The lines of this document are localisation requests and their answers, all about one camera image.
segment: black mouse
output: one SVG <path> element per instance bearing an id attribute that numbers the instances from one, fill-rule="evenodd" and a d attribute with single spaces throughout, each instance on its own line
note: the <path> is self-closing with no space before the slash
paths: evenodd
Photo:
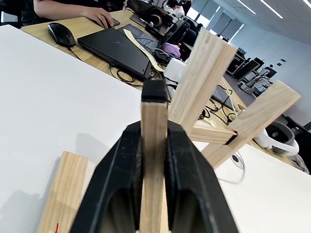
<path id="1" fill-rule="evenodd" d="M 76 45 L 71 31 L 60 23 L 50 23 L 48 31 L 54 41 L 61 46 L 70 48 Z"/>

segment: white desk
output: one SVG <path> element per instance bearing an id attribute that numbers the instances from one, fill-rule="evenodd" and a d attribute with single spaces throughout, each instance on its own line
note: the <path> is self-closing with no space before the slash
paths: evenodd
<path id="1" fill-rule="evenodd" d="M 62 152 L 99 161 L 140 120 L 141 93 L 10 26 L 0 51 L 0 232 L 33 233 Z M 311 177 L 251 146 L 240 153 L 243 182 L 220 182 L 240 232 L 310 232 Z M 229 159 L 216 174 L 242 171 Z"/>
<path id="2" fill-rule="evenodd" d="M 33 233 L 62 152 L 101 160 L 141 92 L 10 26 L 0 51 L 0 232 Z"/>

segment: wooden stick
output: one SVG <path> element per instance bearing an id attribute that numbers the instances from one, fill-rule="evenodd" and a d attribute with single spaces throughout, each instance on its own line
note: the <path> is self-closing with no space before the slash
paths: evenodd
<path id="1" fill-rule="evenodd" d="M 168 126 L 167 107 L 167 102 L 142 102 L 141 104 L 141 138 L 144 166 L 140 217 L 140 231 L 142 233 L 160 233 L 161 228 L 164 160 Z"/>
<path id="2" fill-rule="evenodd" d="M 169 119 L 180 124 L 188 135 L 235 52 L 234 47 L 209 31 L 200 31 L 169 109 Z"/>
<path id="3" fill-rule="evenodd" d="M 195 124 L 189 138 L 197 142 L 213 142 L 226 144 L 237 133 L 232 130 L 216 129 L 209 126 Z"/>
<path id="4" fill-rule="evenodd" d="M 294 90 L 284 83 L 276 81 L 229 124 L 228 130 L 238 132 L 238 136 L 229 145 L 210 143 L 203 149 L 202 154 L 214 169 L 217 168 L 299 98 L 300 95 Z"/>
<path id="5" fill-rule="evenodd" d="M 67 233 L 81 203 L 88 159 L 64 152 L 37 233 Z"/>

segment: ceiling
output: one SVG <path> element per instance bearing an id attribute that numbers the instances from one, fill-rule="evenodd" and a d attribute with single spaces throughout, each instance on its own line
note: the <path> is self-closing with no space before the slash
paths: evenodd
<path id="1" fill-rule="evenodd" d="M 230 17 L 236 17 L 245 25 L 255 26 L 311 45 L 311 8 L 303 0 L 265 0 L 283 19 L 280 19 L 260 0 L 214 0 Z"/>

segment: black shirt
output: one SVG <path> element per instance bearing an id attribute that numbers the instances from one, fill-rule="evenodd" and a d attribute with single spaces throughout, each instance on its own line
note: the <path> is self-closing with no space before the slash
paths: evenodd
<path id="1" fill-rule="evenodd" d="M 89 7 L 102 7 L 101 0 L 53 0 L 59 3 L 89 6 Z M 34 10 L 34 0 L 25 0 L 25 7 L 22 11 L 21 21 L 24 26 L 50 22 L 50 19 L 39 17 Z"/>

